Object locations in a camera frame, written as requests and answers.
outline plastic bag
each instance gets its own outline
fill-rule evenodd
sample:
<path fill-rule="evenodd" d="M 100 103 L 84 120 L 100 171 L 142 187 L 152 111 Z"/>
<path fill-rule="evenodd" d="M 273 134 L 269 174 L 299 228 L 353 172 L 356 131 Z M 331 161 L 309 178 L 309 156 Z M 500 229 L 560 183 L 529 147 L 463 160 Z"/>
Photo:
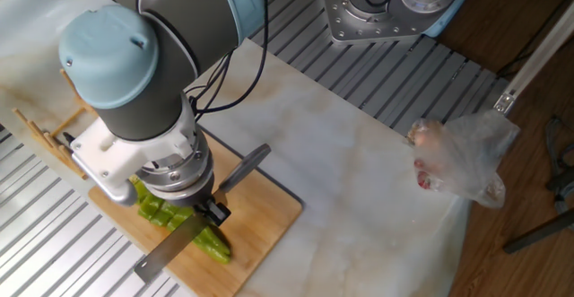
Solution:
<path fill-rule="evenodd" d="M 480 205 L 500 208 L 506 189 L 496 173 L 520 128 L 496 110 L 447 122 L 419 120 L 407 139 L 414 145 L 419 186 L 448 191 Z"/>

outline knife blade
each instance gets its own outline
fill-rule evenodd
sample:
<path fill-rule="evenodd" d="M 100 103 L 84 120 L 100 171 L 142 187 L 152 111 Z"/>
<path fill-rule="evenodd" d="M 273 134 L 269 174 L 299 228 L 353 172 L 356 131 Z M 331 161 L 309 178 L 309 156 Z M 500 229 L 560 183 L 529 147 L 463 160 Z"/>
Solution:
<path fill-rule="evenodd" d="M 134 272 L 146 284 L 151 283 L 161 270 L 208 225 L 209 221 L 200 213 L 189 216 L 160 245 L 135 265 Z"/>

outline cutting board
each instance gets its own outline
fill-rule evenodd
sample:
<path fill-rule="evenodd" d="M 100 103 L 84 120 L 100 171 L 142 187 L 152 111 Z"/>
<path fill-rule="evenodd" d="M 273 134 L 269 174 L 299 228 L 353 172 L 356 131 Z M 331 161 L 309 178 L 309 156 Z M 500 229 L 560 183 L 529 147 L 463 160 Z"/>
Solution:
<path fill-rule="evenodd" d="M 219 184 L 240 158 L 205 136 L 213 154 L 215 184 Z M 138 206 L 117 205 L 97 187 L 90 190 L 89 197 L 146 253 L 169 234 L 138 216 Z M 235 295 L 302 210 L 299 201 L 256 170 L 227 199 L 231 216 L 221 230 L 230 243 L 231 262 L 221 265 L 190 244 L 168 264 L 170 272 L 200 297 Z"/>

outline white marble slab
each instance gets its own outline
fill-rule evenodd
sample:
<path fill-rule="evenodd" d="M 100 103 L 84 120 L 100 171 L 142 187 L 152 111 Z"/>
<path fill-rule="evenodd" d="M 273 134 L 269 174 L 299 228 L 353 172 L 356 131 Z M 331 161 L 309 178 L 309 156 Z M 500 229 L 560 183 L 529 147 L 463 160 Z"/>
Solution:
<path fill-rule="evenodd" d="M 11 23 L 0 25 L 0 123 L 83 194 L 91 181 L 44 152 L 10 109 L 20 108 L 46 129 L 77 109 L 57 72 L 57 36 L 78 13 L 106 2 L 0 1 L 0 17 Z M 38 18 L 50 24 L 33 31 Z M 236 51 L 214 105 L 244 92 L 260 54 L 250 41 Z M 71 131 L 90 122 L 83 117 Z M 273 56 L 244 103 L 201 124 L 243 154 L 269 143 L 274 151 L 262 169 L 305 204 L 240 296 L 448 294 L 469 204 L 418 188 L 411 149 L 400 135 Z"/>
<path fill-rule="evenodd" d="M 214 106 L 248 88 L 260 55 L 244 42 Z M 419 188 L 398 133 L 271 55 L 243 103 L 200 124 L 242 154 L 270 144 L 262 169 L 305 204 L 240 296 L 448 295 L 469 204 Z"/>
<path fill-rule="evenodd" d="M 82 193 L 87 193 L 93 182 L 80 179 L 34 141 L 12 108 L 18 108 L 26 118 L 48 131 L 79 109 L 73 91 L 59 73 L 59 35 L 80 13 L 111 3 L 110 0 L 0 0 L 0 124 Z M 66 130 L 79 135 L 93 120 L 83 114 Z"/>

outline bolt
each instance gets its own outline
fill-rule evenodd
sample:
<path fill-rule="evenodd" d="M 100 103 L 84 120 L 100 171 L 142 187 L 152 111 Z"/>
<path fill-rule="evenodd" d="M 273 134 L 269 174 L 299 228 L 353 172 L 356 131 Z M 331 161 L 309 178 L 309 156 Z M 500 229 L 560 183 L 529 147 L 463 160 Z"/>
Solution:
<path fill-rule="evenodd" d="M 178 173 L 178 172 L 172 172 L 172 173 L 170 174 L 170 180 L 171 180 L 171 181 L 177 181 L 177 180 L 179 180 L 179 173 Z"/>

